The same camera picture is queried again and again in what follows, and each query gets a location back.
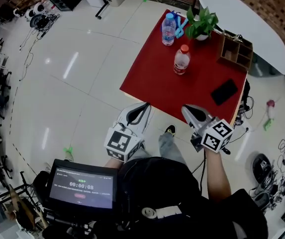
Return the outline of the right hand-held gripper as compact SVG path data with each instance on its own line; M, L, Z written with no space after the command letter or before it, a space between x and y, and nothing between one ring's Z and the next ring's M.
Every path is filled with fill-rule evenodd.
M191 144L197 152L204 147L218 153L230 154L226 148L233 134L233 127L224 119L212 116L206 109L196 105L183 105L182 114L193 130Z

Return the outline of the red label clear bottle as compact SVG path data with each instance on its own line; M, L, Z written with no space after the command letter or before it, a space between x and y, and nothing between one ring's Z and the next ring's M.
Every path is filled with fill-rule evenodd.
M183 75L190 63L189 46L183 44L175 54L174 72L178 75Z

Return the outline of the person's right forearm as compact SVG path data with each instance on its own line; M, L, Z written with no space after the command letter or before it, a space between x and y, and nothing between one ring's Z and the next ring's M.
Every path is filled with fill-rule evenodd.
M216 203L231 196L231 187L227 178L220 153L204 148L207 163L207 191L209 200Z

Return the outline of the person's left forearm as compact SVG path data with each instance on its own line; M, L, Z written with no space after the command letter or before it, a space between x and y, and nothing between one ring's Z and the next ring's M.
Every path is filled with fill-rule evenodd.
M123 162L117 159L111 158L106 164L106 168L113 168L119 170L123 166Z

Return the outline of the blue label clear bottle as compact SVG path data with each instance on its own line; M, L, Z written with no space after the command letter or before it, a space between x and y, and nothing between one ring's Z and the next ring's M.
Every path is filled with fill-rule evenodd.
M176 21L174 15L170 12L167 13L162 22L162 43L165 46L171 46L174 43L175 31L176 31Z

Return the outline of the person's left leg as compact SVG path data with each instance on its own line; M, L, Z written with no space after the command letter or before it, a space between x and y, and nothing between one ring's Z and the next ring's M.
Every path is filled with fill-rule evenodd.
M150 158L150 157L153 157L153 156L149 152L146 151L145 144L142 143L141 146L130 157L130 160L141 159L141 158Z

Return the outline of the black phone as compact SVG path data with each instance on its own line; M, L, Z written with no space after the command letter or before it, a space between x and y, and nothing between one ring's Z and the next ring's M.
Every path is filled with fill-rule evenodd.
M227 80L214 91L211 92L211 97L217 106L222 105L228 99L238 92L238 88L232 79Z

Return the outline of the person's right leg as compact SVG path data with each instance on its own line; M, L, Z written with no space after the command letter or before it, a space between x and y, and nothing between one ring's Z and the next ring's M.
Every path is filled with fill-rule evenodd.
M165 132L159 136L159 152L160 156L186 165L186 162L174 142L174 135L170 132Z

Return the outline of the person's black shirt torso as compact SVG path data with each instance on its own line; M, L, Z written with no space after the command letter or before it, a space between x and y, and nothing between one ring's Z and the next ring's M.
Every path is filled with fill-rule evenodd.
M201 195L186 165L169 159L125 163L117 201L119 239L268 239L266 218L245 190L215 203Z

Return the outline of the pink white radish toy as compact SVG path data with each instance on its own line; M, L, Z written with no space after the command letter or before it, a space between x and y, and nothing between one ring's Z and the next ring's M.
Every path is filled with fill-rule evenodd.
M276 102L274 100L267 101L267 114L268 118L271 120L275 118L275 104Z

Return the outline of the red top table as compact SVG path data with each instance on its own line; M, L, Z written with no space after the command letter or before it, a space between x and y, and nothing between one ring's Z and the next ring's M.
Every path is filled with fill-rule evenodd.
M184 121L182 106L196 105L211 115L231 122L245 84L246 73L231 65L219 63L220 35L213 32L204 41L189 40L186 36L173 45L162 43L163 14L131 66L120 89L153 107ZM174 72L174 58L181 45L190 48L190 63L183 75ZM232 79L237 92L217 105L211 92Z

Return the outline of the green potted plant white pot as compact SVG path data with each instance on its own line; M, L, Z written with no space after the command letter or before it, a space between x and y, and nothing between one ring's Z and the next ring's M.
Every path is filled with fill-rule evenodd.
M203 8L199 11L199 20L195 20L192 7L187 10L187 19L189 26L186 28L186 35L188 39L196 39L200 35L206 35L211 38L211 32L219 23L216 13L211 13L209 8Z

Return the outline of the light blue plastic tool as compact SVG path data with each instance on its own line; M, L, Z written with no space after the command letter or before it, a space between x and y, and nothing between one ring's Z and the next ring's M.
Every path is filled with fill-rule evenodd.
M181 22L182 17L179 15L178 12L172 11L172 14L176 23L175 38L179 39L184 35L184 27L186 26L189 20L185 18L184 21Z

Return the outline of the white oval table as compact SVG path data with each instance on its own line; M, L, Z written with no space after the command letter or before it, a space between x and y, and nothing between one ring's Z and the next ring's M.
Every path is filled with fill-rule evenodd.
M221 29L241 34L253 43L253 51L285 75L285 45L280 36L240 0L199 0L216 13Z

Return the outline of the pile of white round devices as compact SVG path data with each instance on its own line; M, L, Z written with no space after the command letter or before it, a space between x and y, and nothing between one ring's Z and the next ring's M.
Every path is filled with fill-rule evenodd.
M56 6L49 0L36 3L25 13L30 27L41 32L49 30L59 17Z

